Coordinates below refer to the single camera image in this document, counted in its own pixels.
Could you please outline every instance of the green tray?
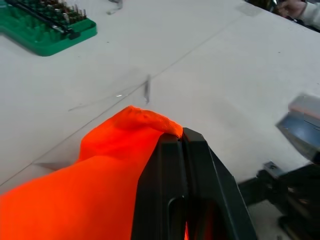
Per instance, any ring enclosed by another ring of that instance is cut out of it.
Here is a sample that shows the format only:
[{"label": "green tray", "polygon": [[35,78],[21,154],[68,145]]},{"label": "green tray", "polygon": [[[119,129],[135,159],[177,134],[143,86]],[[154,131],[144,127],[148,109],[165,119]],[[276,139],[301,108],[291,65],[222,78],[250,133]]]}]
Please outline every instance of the green tray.
[{"label": "green tray", "polygon": [[40,56],[56,54],[97,34],[97,24],[88,18],[70,27],[80,32],[80,36],[69,39],[68,35],[61,34],[23,10],[0,0],[0,33],[3,32]]}]

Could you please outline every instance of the white tabletop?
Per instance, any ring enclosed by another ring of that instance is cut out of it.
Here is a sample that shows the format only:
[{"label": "white tabletop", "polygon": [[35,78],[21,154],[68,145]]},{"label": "white tabletop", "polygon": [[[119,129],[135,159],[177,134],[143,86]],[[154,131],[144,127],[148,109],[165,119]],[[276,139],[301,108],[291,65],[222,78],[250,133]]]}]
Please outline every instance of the white tabletop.
[{"label": "white tabletop", "polygon": [[[3,191],[50,172],[33,161],[72,163],[82,136],[127,105],[202,133],[238,181],[269,160],[308,162],[275,124],[299,94],[320,96],[319,33],[237,0],[124,0],[113,15],[103,0],[79,5],[98,35],[56,55],[0,38],[0,183],[15,176]],[[135,90],[147,75],[148,104]],[[285,240],[269,208],[252,210],[269,223],[258,235]]]}]

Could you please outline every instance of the orange fabric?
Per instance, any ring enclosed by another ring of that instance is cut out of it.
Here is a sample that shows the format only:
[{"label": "orange fabric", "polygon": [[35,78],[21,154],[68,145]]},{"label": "orange fabric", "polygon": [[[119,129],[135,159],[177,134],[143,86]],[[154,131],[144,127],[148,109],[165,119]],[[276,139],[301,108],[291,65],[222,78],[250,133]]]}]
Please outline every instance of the orange fabric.
[{"label": "orange fabric", "polygon": [[1,240],[129,240],[137,183],[177,123],[129,106],[89,132],[76,164],[0,196]]}]

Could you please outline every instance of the white sleeve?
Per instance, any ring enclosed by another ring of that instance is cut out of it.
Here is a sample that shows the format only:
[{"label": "white sleeve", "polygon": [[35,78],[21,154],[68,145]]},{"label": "white sleeve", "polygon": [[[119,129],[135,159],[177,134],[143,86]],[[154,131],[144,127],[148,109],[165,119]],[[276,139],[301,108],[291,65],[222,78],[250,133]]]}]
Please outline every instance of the white sleeve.
[{"label": "white sleeve", "polygon": [[305,10],[298,19],[301,19],[304,24],[320,30],[320,4],[307,2]]}]

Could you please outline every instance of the person's hand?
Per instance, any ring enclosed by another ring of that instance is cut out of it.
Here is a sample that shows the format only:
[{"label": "person's hand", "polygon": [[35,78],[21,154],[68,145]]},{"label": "person's hand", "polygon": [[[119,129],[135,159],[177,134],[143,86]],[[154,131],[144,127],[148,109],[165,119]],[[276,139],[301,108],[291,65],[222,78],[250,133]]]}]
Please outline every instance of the person's hand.
[{"label": "person's hand", "polygon": [[286,0],[277,6],[280,16],[298,18],[305,10],[307,4],[301,0]]}]

